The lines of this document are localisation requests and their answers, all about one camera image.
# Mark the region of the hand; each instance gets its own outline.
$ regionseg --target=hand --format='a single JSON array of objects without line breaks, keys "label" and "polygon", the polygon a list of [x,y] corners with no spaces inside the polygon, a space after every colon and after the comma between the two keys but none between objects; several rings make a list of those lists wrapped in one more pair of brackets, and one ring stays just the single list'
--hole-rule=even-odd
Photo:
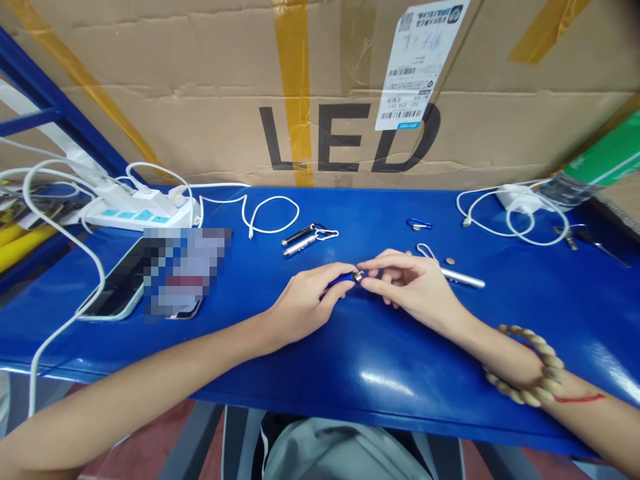
[{"label": "hand", "polygon": [[336,283],[322,296],[327,285],[343,273],[356,270],[354,265],[347,263],[330,263],[292,277],[278,300],[264,312],[264,325],[275,335],[276,349],[322,327],[329,320],[336,302],[345,297],[355,282]]},{"label": "hand", "polygon": [[449,282],[432,258],[413,257],[387,249],[373,260],[358,264],[369,270],[361,284],[365,290],[382,295],[387,305],[402,307],[413,318],[439,333],[462,327],[473,316],[452,292]]}]

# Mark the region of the left hand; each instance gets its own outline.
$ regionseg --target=left hand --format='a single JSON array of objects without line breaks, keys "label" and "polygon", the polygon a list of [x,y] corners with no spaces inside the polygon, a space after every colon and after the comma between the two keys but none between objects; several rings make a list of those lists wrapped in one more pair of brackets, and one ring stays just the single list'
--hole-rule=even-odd
[{"label": "left hand", "polygon": [[355,282],[336,283],[320,299],[322,293],[330,281],[353,271],[357,271],[354,265],[336,262],[292,277],[278,300],[263,314],[263,326],[273,334],[270,337],[274,337],[276,348],[303,339],[322,327],[336,302],[345,297]]}]

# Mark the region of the silver laser pointer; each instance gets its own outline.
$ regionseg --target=silver laser pointer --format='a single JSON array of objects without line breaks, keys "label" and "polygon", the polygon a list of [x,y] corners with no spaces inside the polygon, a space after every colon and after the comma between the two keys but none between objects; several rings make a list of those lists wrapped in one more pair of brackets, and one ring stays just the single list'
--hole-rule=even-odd
[{"label": "silver laser pointer", "polygon": [[[429,250],[431,256],[429,256],[424,250],[422,250],[422,246],[425,246],[427,250]],[[418,250],[418,252],[422,253],[422,255],[425,257],[435,258],[429,246],[424,243],[418,243],[415,246],[415,249]],[[469,275],[465,275],[464,273],[454,272],[453,270],[449,270],[442,267],[440,267],[440,271],[448,280],[458,282],[458,283],[463,283],[464,285],[468,285],[470,287],[478,288],[478,289],[485,287],[484,280],[480,280],[475,277],[470,277]]]},{"label": "silver laser pointer", "polygon": [[453,270],[449,270],[449,269],[442,268],[442,267],[440,267],[440,271],[445,276],[445,278],[447,278],[447,279],[449,279],[451,281],[456,281],[458,283],[464,283],[465,285],[468,285],[468,286],[473,287],[473,288],[484,288],[485,287],[485,281],[484,280],[480,280],[480,279],[477,279],[475,277],[470,277],[468,275],[465,275],[464,273],[454,272]]},{"label": "silver laser pointer", "polygon": [[284,258],[288,258],[292,256],[294,253],[299,252],[305,247],[308,247],[310,244],[312,244],[316,240],[318,240],[318,237],[316,237],[315,235],[307,237],[304,240],[300,240],[298,243],[294,243],[288,249],[284,250],[284,252],[282,252],[282,255],[284,256]]}]

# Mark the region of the charger plug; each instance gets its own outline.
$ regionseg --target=charger plug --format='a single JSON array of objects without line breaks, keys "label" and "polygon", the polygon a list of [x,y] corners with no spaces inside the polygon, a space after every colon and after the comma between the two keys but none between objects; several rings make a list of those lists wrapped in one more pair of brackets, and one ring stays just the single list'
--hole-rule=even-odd
[{"label": "charger plug", "polygon": [[102,185],[93,188],[93,191],[99,197],[102,197],[110,206],[116,210],[123,212],[136,213],[142,210],[142,207],[134,200],[133,196],[127,192],[122,185],[117,183],[106,183],[102,181]]},{"label": "charger plug", "polygon": [[187,198],[184,196],[184,192],[187,190],[185,185],[178,185],[177,187],[169,190],[167,194],[167,198],[174,204],[176,207],[181,207],[187,201]]},{"label": "charger plug", "polygon": [[533,213],[540,208],[544,208],[544,202],[540,197],[524,185],[512,185],[506,183],[495,192],[502,206],[518,213]]},{"label": "charger plug", "polygon": [[146,188],[147,191],[138,190],[133,194],[133,198],[142,206],[149,210],[156,217],[171,218],[178,209],[160,190]]}]

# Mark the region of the forearm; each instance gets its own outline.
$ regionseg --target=forearm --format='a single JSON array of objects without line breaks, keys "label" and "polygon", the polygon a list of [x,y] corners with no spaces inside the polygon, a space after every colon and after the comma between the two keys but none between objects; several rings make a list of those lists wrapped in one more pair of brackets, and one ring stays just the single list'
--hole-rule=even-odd
[{"label": "forearm", "polygon": [[[464,331],[443,332],[504,381],[519,389],[537,385],[543,376],[538,355],[472,315]],[[581,403],[554,402],[544,410],[583,440],[603,458],[632,478],[640,478],[640,410],[563,370],[564,399],[604,398]]]},{"label": "forearm", "polygon": [[25,470],[84,465],[224,372],[274,350],[260,320],[252,317],[120,370],[39,412],[2,448]]}]

